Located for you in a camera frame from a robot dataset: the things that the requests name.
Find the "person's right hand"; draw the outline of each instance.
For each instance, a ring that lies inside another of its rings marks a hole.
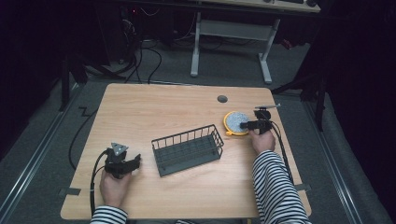
[[[253,148],[258,155],[260,155],[260,153],[264,152],[265,150],[275,150],[276,140],[271,131],[257,134],[253,130],[249,130],[248,133],[251,136]]]
[[[105,201],[105,205],[117,208],[121,207],[127,194],[131,178],[132,173],[128,173],[122,179],[117,179],[103,169],[100,191],[102,193],[103,200]]]

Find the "dark background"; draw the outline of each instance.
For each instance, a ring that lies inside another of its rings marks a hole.
[[[292,45],[311,44],[295,80],[312,74],[316,78],[294,88],[309,90],[312,100],[321,81],[327,81],[326,91],[346,139],[395,221],[395,1],[320,1],[319,5],[322,14],[349,17],[349,22],[329,23],[318,32],[314,21],[283,20],[276,43],[287,39]],[[8,0],[0,3],[0,10],[0,158],[4,158],[49,97],[66,54],[78,52],[109,64],[122,59],[126,43],[118,7]],[[187,32],[191,18],[191,12],[167,9],[155,17],[133,15],[132,20],[142,37],[172,45],[177,37],[174,30]]]

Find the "black and white striped shirt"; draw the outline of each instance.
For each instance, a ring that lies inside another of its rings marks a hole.
[[[128,214],[122,209],[111,206],[98,206],[91,219],[91,224],[125,224]]]
[[[285,164],[275,152],[262,152],[253,163],[253,186],[261,223],[311,223]]]

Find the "wire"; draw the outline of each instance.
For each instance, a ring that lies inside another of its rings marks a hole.
[[[194,36],[194,35],[191,35],[191,30],[192,30],[192,27],[194,26],[194,22],[195,22],[196,16],[197,16],[197,13],[194,13],[194,17],[192,18],[192,22],[191,22],[191,26],[190,26],[189,31],[183,37],[181,37],[179,39],[175,39],[175,41],[182,40],[182,39],[185,39],[185,38],[190,38],[190,37]]]
[[[114,72],[109,71],[109,73],[114,76],[119,75],[121,73],[124,73],[124,72],[132,69],[135,66],[135,62],[136,62],[134,55],[131,53],[132,51],[134,51],[134,44],[133,44],[134,35],[135,35],[134,24],[126,19],[122,19],[121,23],[122,23],[122,27],[123,27],[123,33],[124,33],[125,39],[126,39],[126,52],[125,52],[124,57],[125,57],[125,61],[129,61],[129,62],[125,67],[121,68],[118,71],[114,71]],[[96,72],[94,70],[91,70],[87,66],[84,66],[84,69],[87,73],[94,75],[94,76],[106,75],[103,72]]]
[[[140,8],[140,10],[142,10],[146,14],[146,16],[155,16],[160,11],[160,9],[158,8],[157,11],[155,11],[154,13],[148,14],[142,7]]]
[[[218,49],[218,48],[220,48],[220,47],[222,46],[223,40],[224,40],[224,38],[220,38],[220,39],[219,39],[219,44],[218,44],[217,46],[215,46],[214,48],[212,48],[212,49],[204,48],[204,47],[202,47],[202,45],[200,44],[200,49],[206,49],[206,50],[215,50],[215,49]]]
[[[96,170],[96,167],[98,166],[98,163],[102,159],[102,157],[105,154],[107,154],[107,152],[108,152],[108,149],[103,151],[99,155],[98,159],[96,160],[95,165],[93,166],[92,178],[91,178],[91,188],[90,188],[90,202],[91,202],[91,213],[92,213],[92,216],[93,216],[93,213],[95,212],[95,183],[94,183],[94,180],[95,180],[95,177],[96,177],[98,171],[103,168],[102,167],[99,170]]]
[[[85,126],[85,124],[88,122],[88,120],[90,120],[90,118],[92,118],[92,116],[93,116],[94,114],[96,114],[97,111],[98,111],[98,109],[96,109],[95,111],[93,111],[93,112],[85,119],[85,121],[81,124],[81,126],[79,126],[78,131],[76,132],[75,136],[73,137],[72,142],[70,143],[68,157],[69,157],[70,165],[72,166],[72,168],[73,168],[74,170],[76,170],[76,165],[75,165],[75,164],[73,163],[73,161],[72,161],[72,147],[73,147],[73,145],[74,145],[74,143],[75,143],[75,141],[76,141],[76,139],[77,139],[79,133],[81,132],[82,128]]]
[[[178,41],[174,41],[174,44],[178,45],[178,46],[182,46],[182,47],[188,47],[188,46],[192,46],[194,45],[194,41],[193,40],[189,40],[190,38],[194,37],[194,35],[188,36],[184,39],[179,39]]]
[[[152,71],[151,74],[148,76],[148,84],[149,84],[152,75],[154,75],[154,73],[155,73],[155,72],[157,71],[157,69],[160,67],[160,65],[161,65],[161,63],[162,63],[162,61],[163,61],[163,57],[161,56],[161,54],[160,54],[159,52],[157,52],[157,51],[154,50],[154,49],[146,49],[146,50],[150,50],[150,51],[156,53],[156,54],[160,57],[160,61],[158,62],[157,67],[156,67],[156,68],[154,69],[154,71]]]
[[[288,156],[286,155],[286,150],[285,150],[285,146],[283,145],[283,141],[282,141],[282,137],[280,135],[280,129],[279,127],[276,125],[276,123],[274,123],[273,121],[269,120],[264,113],[260,112],[264,118],[270,122],[276,136],[277,136],[277,140],[279,142],[280,145],[280,150],[282,151],[282,157],[283,157],[283,162],[285,163],[286,166],[286,170],[288,170],[288,174],[289,174],[289,179],[292,185],[294,185],[294,180],[293,180],[293,176],[291,174],[291,170],[290,170],[290,166],[289,166],[289,161],[288,161]]]
[[[250,43],[258,42],[258,40],[249,39],[249,40],[245,40],[243,43],[238,43],[238,42],[232,41],[232,39],[235,40],[235,38],[224,38],[224,42],[226,42],[228,44],[237,45],[237,46],[245,46],[245,45],[248,45]]]
[[[129,79],[134,75],[134,72],[137,71],[137,68],[140,66],[140,64],[142,63],[142,43],[140,43],[140,59],[139,59],[139,63],[135,65],[134,67],[134,71],[132,71],[132,73],[125,79],[124,83],[127,83],[129,81]],[[137,79],[139,80],[139,83],[142,84],[142,81],[140,80],[140,76],[137,74]]]

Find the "black wire basket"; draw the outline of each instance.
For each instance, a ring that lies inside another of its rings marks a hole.
[[[224,143],[215,125],[151,141],[160,176],[219,160]]]

